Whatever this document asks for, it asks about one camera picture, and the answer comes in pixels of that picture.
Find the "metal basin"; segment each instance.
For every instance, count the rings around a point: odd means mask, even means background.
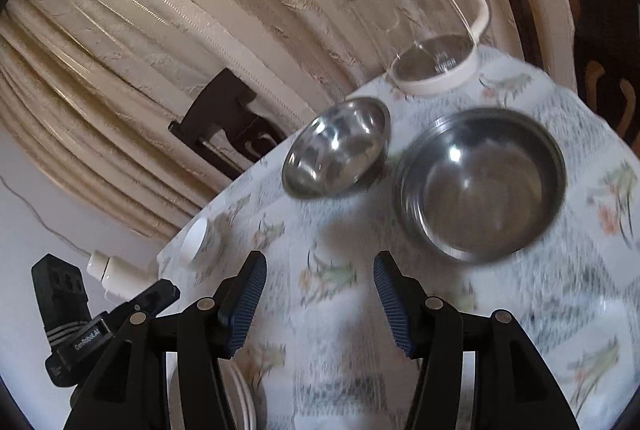
[[[394,202],[414,240],[478,263],[531,244],[565,188],[562,153],[540,124],[506,109],[473,109],[436,120],[411,144]]]
[[[353,191],[382,169],[389,134],[389,111],[380,100],[354,98],[331,107],[293,142],[282,167],[284,190],[299,199]]]

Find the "tablecloth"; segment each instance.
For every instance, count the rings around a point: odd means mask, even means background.
[[[264,293],[235,360],[258,427],[401,429],[417,380],[394,345],[372,280],[389,250],[405,275],[459,311],[511,311],[558,380],[582,429],[610,428],[640,383],[640,162],[601,119],[541,70],[481,47],[478,73],[451,92],[407,96],[382,76],[359,89],[388,106],[385,171],[366,192],[299,201],[282,188],[289,138],[216,197],[201,216],[230,229],[200,269],[178,253],[190,227],[158,255],[159,276],[181,290],[175,311],[212,295],[250,250],[268,263]],[[405,237],[392,174],[432,121],[476,107],[512,108],[544,125],[562,150],[568,188],[552,226],[532,245],[484,266],[447,259]],[[473,355],[465,353],[459,428],[468,427]]]

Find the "clear glass jug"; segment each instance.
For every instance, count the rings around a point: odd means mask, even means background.
[[[347,0],[392,81],[409,94],[464,83],[479,67],[478,43],[489,25],[487,0],[469,23],[455,0]]]

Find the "electrical cord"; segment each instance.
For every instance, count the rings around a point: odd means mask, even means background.
[[[65,243],[68,247],[76,250],[78,253],[82,253],[84,256],[86,256],[87,258],[91,257],[91,253],[89,253],[86,250],[83,250],[82,248],[78,247],[73,241],[69,240],[67,237],[65,237],[64,235],[62,235],[62,233],[57,232],[56,230],[49,228],[47,226],[47,224],[44,222],[44,220],[42,219],[42,217],[40,217],[40,214],[38,213],[38,211],[36,210],[36,208],[34,208],[34,206],[29,202],[29,200],[20,195],[18,192],[16,192],[13,188],[11,188],[9,186],[9,184],[5,181],[4,177],[0,174],[0,182],[2,182],[2,186],[4,186],[9,192],[11,192],[11,194],[15,195],[20,201],[22,201],[24,203],[24,205],[28,208],[28,210],[31,212],[31,215],[33,215],[33,217],[35,217],[35,219],[37,220],[37,222],[39,222],[41,224],[41,226],[47,230],[47,232],[51,233],[52,235],[54,235],[55,237],[59,238],[60,241],[62,241],[63,243]]]

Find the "dark brown chair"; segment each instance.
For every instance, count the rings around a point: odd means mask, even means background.
[[[524,58],[543,68],[529,0],[509,0]],[[636,0],[570,0],[578,95],[640,153],[640,36]]]
[[[216,131],[222,129],[231,146],[254,163],[284,141],[273,124],[246,108],[253,99],[255,93],[225,68],[196,97],[182,121],[169,124],[169,132],[229,179],[236,179],[242,169],[205,144]]]

